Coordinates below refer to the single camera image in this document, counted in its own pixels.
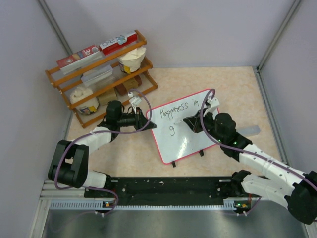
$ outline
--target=plastic container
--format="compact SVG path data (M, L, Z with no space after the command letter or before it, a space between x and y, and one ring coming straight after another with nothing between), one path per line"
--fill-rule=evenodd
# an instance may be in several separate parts
M110 65L107 65L105 67L102 67L98 70L90 70L81 77L81 81L83 81L83 84L86 87L90 87L93 84L96 84L100 82L101 80L109 77L112 75L112 67Z
M93 91L90 88L86 88L84 86L78 86L74 91L70 94L70 102L72 104L77 103L78 101L92 95ZM92 98L83 104L80 104L76 107L76 109L85 115L89 115L97 111L99 106L97 98Z

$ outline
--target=gray wall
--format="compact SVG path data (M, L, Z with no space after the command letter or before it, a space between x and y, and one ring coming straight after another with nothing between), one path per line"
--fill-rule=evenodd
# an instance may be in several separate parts
M258 65L293 0L47 0L73 51L138 29L154 67Z
M44 74L65 57L35 0L0 1L0 237L27 237L69 111Z
M293 166L317 171L317 1L305 0L263 69Z

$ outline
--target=gray strip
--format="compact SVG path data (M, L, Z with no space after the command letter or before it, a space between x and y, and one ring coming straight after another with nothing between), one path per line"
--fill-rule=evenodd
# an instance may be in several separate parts
M78 201L78 200L53 200L51 202L50 209L52 210L110 210L109 207L103 207L103 201ZM135 205L135 206L116 206L115 210L236 210L234 201L224 200L223 205L205 205L205 206L146 206L146 205Z
M245 137L258 135L261 130L258 125L237 128L237 132Z
M289 25L290 21L293 19L293 17L295 16L296 12L298 11L301 3L303 2L303 0L295 0L293 2L293 5L291 6L291 8L289 9L285 19L283 20L281 26L279 27L278 31L276 32L273 40L271 41L268 49L266 50L263 58L260 61L258 70L259 72L263 69L264 65L266 64L267 60L269 59L269 57L272 55L272 52L274 51L277 43L279 42L281 36L283 35L283 33L285 32L287 26Z
M43 13L45 14L46 18L48 19L50 25L52 26L53 30L56 33L56 36L60 43L62 44L65 52L67 55L73 54L73 51L71 50L68 42L66 41L66 38L64 37L61 29L59 28L57 22L55 21L55 18L53 17L51 10L49 9L48 5L46 4L45 0L37 0L39 3Z
M269 119L272 131L273 131L273 135L274 135L274 138L275 138L277 149L278 149L279 154L281 156L282 162L288 163L286 150L285 150L283 142L282 142L282 136L281 136L281 133L280 133L280 128L279 128L278 123L277 123L277 121L275 119L276 117L274 116L272 103L271 103L271 101L269 99L269 96L267 94L267 90L266 90L265 84L264 84L264 82L262 80L261 74L258 73L258 71L257 71L257 69L255 67L253 67L253 71L254 71L254 74L255 74L257 82L258 82L259 90L261 92L262 99L263 99L264 106L265 106L266 113L267 113L267 117Z

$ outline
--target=whiteboard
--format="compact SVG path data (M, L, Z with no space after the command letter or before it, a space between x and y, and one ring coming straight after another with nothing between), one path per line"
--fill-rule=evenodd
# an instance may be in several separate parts
M203 131L194 133L184 122L174 124L196 114L208 91L206 89L152 109L151 122L157 125L152 129L152 134L164 164L214 145ZM218 110L215 110L213 117L217 114ZM150 111L147 111L146 116L149 118Z

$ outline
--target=marble surface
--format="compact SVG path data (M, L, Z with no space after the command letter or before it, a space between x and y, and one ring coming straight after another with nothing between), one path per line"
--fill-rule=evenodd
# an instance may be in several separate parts
M156 107L178 98L215 88L220 112L231 114L237 127L259 125L259 135L249 137L263 151L279 159L277 147L264 104L251 67L154 68L149 70L158 89L147 94ZM145 100L139 105L148 110ZM68 139L75 139L96 127L83 129L73 117ZM122 131L133 131L123 128ZM90 155L89 169L111 176L230 176L241 169L260 174L224 155L218 146L206 149L205 155L194 154L176 162L176 168L161 161L150 130L119 135L112 143Z

